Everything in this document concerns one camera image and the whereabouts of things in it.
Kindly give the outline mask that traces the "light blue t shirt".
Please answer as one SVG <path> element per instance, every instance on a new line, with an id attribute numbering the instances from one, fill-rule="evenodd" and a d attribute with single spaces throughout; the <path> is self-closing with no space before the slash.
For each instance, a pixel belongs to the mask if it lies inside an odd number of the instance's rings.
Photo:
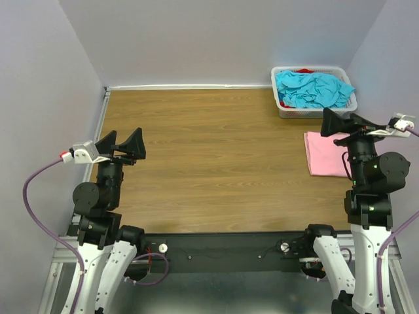
<path id="1" fill-rule="evenodd" d="M 355 88 L 327 73 L 282 71 L 274 75 L 280 104 L 296 109 L 343 109 Z"/>

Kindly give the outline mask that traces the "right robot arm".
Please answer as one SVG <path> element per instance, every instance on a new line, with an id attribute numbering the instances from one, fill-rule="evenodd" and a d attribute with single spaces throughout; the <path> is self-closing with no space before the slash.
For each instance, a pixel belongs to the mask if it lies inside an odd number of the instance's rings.
<path id="1" fill-rule="evenodd" d="M 355 270 L 350 270 L 330 225 L 309 225 L 301 248 L 323 265 L 333 292 L 332 313 L 395 313 L 388 246 L 400 231 L 392 229 L 390 194 L 405 187 L 410 162 L 398 152 L 377 154 L 375 144 L 386 137 L 408 137 L 414 132 L 414 120 L 395 114 L 386 125 L 379 125 L 354 113 L 343 118 L 331 109 L 323 111 L 321 136 L 346 134 L 334 144 L 346 148 L 352 174 L 344 209 L 354 242 Z"/>

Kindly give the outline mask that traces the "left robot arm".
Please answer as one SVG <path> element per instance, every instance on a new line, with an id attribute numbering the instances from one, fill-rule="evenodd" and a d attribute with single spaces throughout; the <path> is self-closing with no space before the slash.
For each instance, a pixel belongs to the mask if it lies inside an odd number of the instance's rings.
<path id="1" fill-rule="evenodd" d="M 96 181 L 84 182 L 73 191 L 74 212 L 80 216 L 75 249 L 77 265 L 62 309 L 63 313 L 105 313 L 129 263 L 145 250 L 144 231 L 123 226 L 114 210 L 120 203 L 124 166 L 146 157 L 143 132 L 137 128 L 121 144 L 111 131 L 97 143 L 73 145 L 77 164 L 96 164 Z"/>

